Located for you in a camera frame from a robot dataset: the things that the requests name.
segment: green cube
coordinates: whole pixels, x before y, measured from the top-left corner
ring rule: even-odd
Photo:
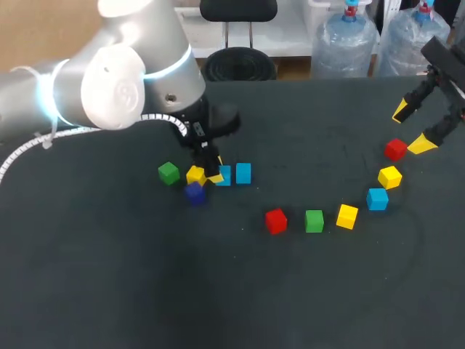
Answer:
[[[160,179],[166,185],[172,185],[181,178],[179,169],[171,162],[167,162],[166,164],[160,166],[158,168],[158,174],[160,175]]]
[[[305,212],[305,231],[307,233],[322,233],[324,225],[323,211],[316,209]]]

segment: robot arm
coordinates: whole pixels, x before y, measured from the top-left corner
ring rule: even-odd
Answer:
[[[392,119],[399,124],[407,121],[435,87],[439,87],[447,97],[450,113],[434,126],[425,129],[409,145],[408,150],[414,154],[441,146],[445,138],[462,123],[465,115],[465,41],[447,49],[433,37],[421,49],[421,53],[430,63],[426,79],[404,96]]]
[[[217,175],[213,139],[240,126],[235,108],[210,107],[205,81],[171,0],[99,0],[102,27],[74,57],[0,76],[0,141],[56,124],[124,129],[165,114],[183,146]]]

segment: plastic water bottle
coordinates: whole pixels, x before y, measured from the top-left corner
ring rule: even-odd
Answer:
[[[444,44],[450,33],[445,20],[433,10],[434,0],[399,11],[381,35],[375,75],[405,76],[423,73],[428,61],[421,48],[436,36]]]
[[[370,68],[376,27],[357,15],[358,0],[346,0],[344,14],[333,15],[318,26],[312,53],[312,77],[364,77]]]

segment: chair backrest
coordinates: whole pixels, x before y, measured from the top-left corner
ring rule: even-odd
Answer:
[[[268,22],[278,13],[276,0],[201,0],[200,8],[210,22]]]

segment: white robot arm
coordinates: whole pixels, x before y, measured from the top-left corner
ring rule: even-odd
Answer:
[[[0,141],[53,126],[124,129],[158,114],[176,121],[195,164],[218,174],[212,140],[240,119],[235,108],[208,104],[171,0],[99,0],[98,10],[101,29],[71,59],[0,75]]]

